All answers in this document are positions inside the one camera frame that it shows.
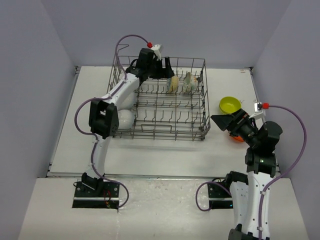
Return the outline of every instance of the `white table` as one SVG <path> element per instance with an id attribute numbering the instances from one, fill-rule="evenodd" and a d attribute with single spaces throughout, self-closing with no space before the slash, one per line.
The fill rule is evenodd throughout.
<path id="1" fill-rule="evenodd" d="M 227 240 L 234 227 L 232 209 L 201 212 L 195 191 L 204 179 L 118 179 L 130 191 L 127 205 L 113 209 L 72 209 L 72 178 L 38 179 L 19 240 Z M 120 188 L 120 199 L 125 191 Z M 203 187 L 199 203 L 208 207 Z M 272 240 L 308 240 L 290 179 L 271 189 Z"/>
<path id="2" fill-rule="evenodd" d="M 80 176 L 89 163 L 92 138 L 74 126 L 78 106 L 107 91 L 111 67 L 81 68 L 49 176 Z M 221 114 L 220 99 L 233 96 L 249 114 L 257 101 L 250 71 L 247 69 L 207 69 L 209 112 Z M 88 126 L 89 104 L 79 114 L 79 125 Z M 234 142 L 211 121 L 204 141 L 112 139 L 106 156 L 108 175 L 224 177 L 231 170 L 246 172 L 247 145 Z"/>

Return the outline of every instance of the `dish rack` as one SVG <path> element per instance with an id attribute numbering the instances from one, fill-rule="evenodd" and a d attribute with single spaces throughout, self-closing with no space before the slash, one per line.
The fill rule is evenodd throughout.
<path id="1" fill-rule="evenodd" d="M 137 58 L 122 55 L 119 61 L 126 68 Z M 143 82 L 135 90 L 137 101 L 130 109 L 134 114 L 133 126 L 130 129 L 118 129 L 115 137 L 191 141 L 205 139 L 210 129 L 206 61 L 203 58 L 170 57 L 170 63 L 179 78 L 177 90 L 167 93 L 167 79 L 147 79 Z M 198 79 L 198 85 L 190 93 L 183 93 L 187 72 Z M 122 74 L 115 57 L 107 92 L 119 82 Z"/>

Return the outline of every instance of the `white wall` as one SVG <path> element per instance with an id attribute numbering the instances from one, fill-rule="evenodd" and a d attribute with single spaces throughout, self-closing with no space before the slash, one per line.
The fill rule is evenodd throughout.
<path id="1" fill-rule="evenodd" d="M 305 154 L 290 178 L 310 240 L 319 239 L 320 226 L 319 12 L 319 0 L 292 0 L 253 71 L 261 100 L 287 106 L 305 122 Z M 267 118 L 283 128 L 276 150 L 283 171 L 299 154 L 302 130 L 294 117 L 280 110 L 269 110 Z"/>
<path id="2" fill-rule="evenodd" d="M 0 3 L 0 239 L 17 239 L 44 177 L 74 64 L 39 0 Z"/>
<path id="3" fill-rule="evenodd" d="M 42 0 L 77 65 L 110 66 L 119 38 L 139 34 L 208 67 L 253 66 L 291 0 Z M 144 43 L 128 39 L 127 53 Z"/>

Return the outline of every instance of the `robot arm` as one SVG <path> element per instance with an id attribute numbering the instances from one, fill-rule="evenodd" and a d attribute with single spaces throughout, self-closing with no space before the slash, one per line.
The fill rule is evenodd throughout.
<path id="1" fill-rule="evenodd" d="M 106 95 L 91 102 L 89 126 L 90 131 L 97 135 L 97 140 L 94 139 L 93 142 L 93 144 L 96 143 L 95 151 L 92 151 L 93 162 L 89 163 L 88 169 L 82 174 L 81 182 L 93 192 L 100 189 L 101 182 L 93 165 L 103 176 L 108 146 L 119 127 L 117 106 L 120 106 L 128 95 L 148 78 L 171 78 L 175 75 L 169 57 L 164 58 L 165 67 L 163 67 L 161 49 L 161 44 L 154 45 L 152 48 L 142 48 L 138 59 L 135 59 L 125 70 L 124 76 L 114 88 Z"/>
<path id="2" fill-rule="evenodd" d="M 245 164 L 247 175 L 231 172 L 226 176 L 224 187 L 229 189 L 233 199 L 235 228 L 229 233 L 229 240 L 256 240 L 262 232 L 263 240 L 270 240 L 268 209 L 270 188 L 264 187 L 276 175 L 276 156 L 273 153 L 282 134 L 281 127 L 266 121 L 258 129 L 252 117 L 240 109 L 229 115 L 213 115 L 211 119 L 222 130 L 232 136 L 240 136 L 249 145 Z M 258 211 L 261 194 L 264 195 L 262 212 Z M 262 225 L 259 228 L 259 214 Z"/>

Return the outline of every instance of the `cable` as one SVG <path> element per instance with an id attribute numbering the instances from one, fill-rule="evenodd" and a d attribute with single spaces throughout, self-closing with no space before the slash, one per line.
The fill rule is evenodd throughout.
<path id="1" fill-rule="evenodd" d="M 109 202 L 111 200 L 111 193 L 110 193 L 110 191 L 108 189 L 107 189 L 107 192 L 108 192 L 108 195 L 109 195 L 109 200 L 108 201 L 106 200 L 106 191 L 105 190 L 103 190 L 103 199 L 104 199 L 106 207 L 110 208 Z"/>
<path id="2" fill-rule="evenodd" d="M 250 118 L 251 119 L 251 124 L 252 126 L 254 126 L 255 128 L 257 128 L 257 124 L 256 124 L 256 119 L 254 117 Z"/>
<path id="3" fill-rule="evenodd" d="M 142 39 L 143 41 L 145 41 L 147 44 L 149 43 L 143 36 L 136 35 L 136 34 L 125 35 L 125 36 L 123 36 L 122 38 L 120 38 L 119 41 L 116 43 L 114 55 L 115 55 L 115 57 L 116 57 L 116 60 L 117 60 L 117 62 L 118 62 L 118 64 L 119 64 L 120 68 L 121 68 L 122 71 L 124 72 L 124 79 L 127 79 L 127 73 L 126 73 L 126 71 L 125 71 L 124 66 L 122 66 L 122 64 L 120 63 L 119 56 L 118 56 L 118 46 L 119 46 L 120 42 L 121 42 L 123 39 L 128 38 L 128 37 L 137 37 L 137 38 L 140 38 L 140 39 Z"/>
<path id="4" fill-rule="evenodd" d="M 210 211 L 211 210 L 211 207 L 207 208 L 207 209 L 202 209 L 200 206 L 199 206 L 199 203 L 198 203 L 198 193 L 199 193 L 199 190 L 200 188 L 205 185 L 205 184 L 214 184 L 214 185 L 217 185 L 219 186 L 220 188 L 222 188 L 223 190 L 225 190 L 230 196 L 231 196 L 231 193 L 224 187 L 222 186 L 221 184 L 217 183 L 216 181 L 206 181 L 204 183 L 202 183 L 196 190 L 195 192 L 195 204 L 196 206 L 198 207 L 198 209 L 202 212 L 207 212 L 207 211 Z"/>
<path id="5" fill-rule="evenodd" d="M 123 72 L 124 72 L 124 79 L 127 79 L 127 73 L 126 73 L 124 67 L 122 66 L 122 64 L 120 63 L 119 56 L 118 56 L 118 46 L 119 46 L 120 42 L 121 42 L 123 39 L 128 38 L 128 37 L 137 37 L 137 38 L 140 38 L 140 39 L 144 40 L 146 43 L 148 43 L 148 41 L 147 41 L 144 37 L 142 37 L 142 36 L 140 36 L 140 35 L 136 35 L 136 34 L 125 35 L 125 36 L 123 36 L 122 38 L 120 38 L 120 40 L 116 43 L 115 53 L 114 53 L 114 54 L 115 54 L 115 57 L 116 57 L 116 60 L 117 60 L 118 64 L 120 65 L 120 68 L 121 68 L 121 69 L 123 70 Z M 78 115 L 79 115 L 80 110 L 84 107 L 84 105 L 86 105 L 86 104 L 89 103 L 89 102 L 92 102 L 92 101 L 105 101 L 105 100 L 111 99 L 112 96 L 119 91 L 119 89 L 123 86 L 123 84 L 124 84 L 124 82 L 122 82 L 122 83 L 120 84 L 120 86 L 117 87 L 117 89 L 111 94 L 111 96 L 108 96 L 108 97 L 106 97 L 106 98 L 93 97 L 93 98 L 90 98 L 90 99 L 84 101 L 84 102 L 78 107 L 78 109 L 76 110 L 75 115 L 74 115 L 74 125 L 75 125 L 76 129 L 77 129 L 80 133 L 82 133 L 83 135 L 88 135 L 88 136 L 94 136 L 94 137 L 95 137 L 95 140 L 96 140 L 96 141 L 95 141 L 95 143 L 94 143 L 94 145 L 93 145 L 92 152 L 91 152 L 91 156 L 90 156 L 91 166 L 92 166 L 92 169 L 93 169 L 93 171 L 95 172 L 95 174 L 96 174 L 99 178 L 102 178 L 102 179 L 104 179 L 104 180 L 106 180 L 106 181 L 108 181 L 108 182 L 115 183 L 115 184 L 119 184 L 119 185 L 122 186 L 122 187 L 124 188 L 124 190 L 126 191 L 127 198 L 126 198 L 126 200 L 124 201 L 123 204 L 119 205 L 118 208 L 123 207 L 123 206 L 128 202 L 128 200 L 129 200 L 129 191 L 128 191 L 127 187 L 126 187 L 123 183 L 121 183 L 121 182 L 119 182 L 119 181 L 111 180 L 111 179 L 109 179 L 109 178 L 107 178 L 107 177 L 105 177 L 105 176 L 102 176 L 102 175 L 97 171 L 97 169 L 96 169 L 96 167 L 95 167 L 95 165 L 94 165 L 94 154 L 95 154 L 95 150 L 96 150 L 96 147 L 97 147 L 97 144 L 98 144 L 98 136 L 97 136 L 95 133 L 85 132 L 85 131 L 83 131 L 83 130 L 80 129 L 80 127 L 79 127 L 79 125 L 78 125 Z"/>
<path id="6" fill-rule="evenodd" d="M 276 181 L 278 181 L 279 179 L 285 177 L 286 175 L 288 175 L 288 173 L 291 172 L 291 170 L 298 164 L 298 162 L 300 161 L 305 149 L 306 149 L 306 144 L 307 144 L 307 129 L 305 124 L 303 123 L 302 119 L 291 109 L 284 107 L 284 106 L 278 106 L 278 105 L 270 105 L 270 108 L 277 108 L 277 109 L 283 109 L 288 111 L 289 113 L 293 114 L 299 121 L 299 123 L 301 124 L 301 127 L 303 129 L 303 144 L 302 144 L 302 148 L 301 151 L 298 155 L 298 157 L 296 158 L 296 160 L 294 161 L 294 163 L 280 176 L 276 177 L 275 179 L 273 179 L 272 181 L 270 181 L 267 185 L 265 185 L 264 189 L 262 190 L 263 192 L 266 192 L 266 190 L 272 185 L 274 184 Z M 260 230 L 260 228 L 262 227 L 262 208 L 263 208 L 263 204 L 264 204 L 264 198 L 265 195 L 261 194 L 260 197 L 260 203 L 259 203 L 259 216 L 258 216 L 258 226 L 259 226 L 259 240 L 262 240 L 262 231 Z"/>

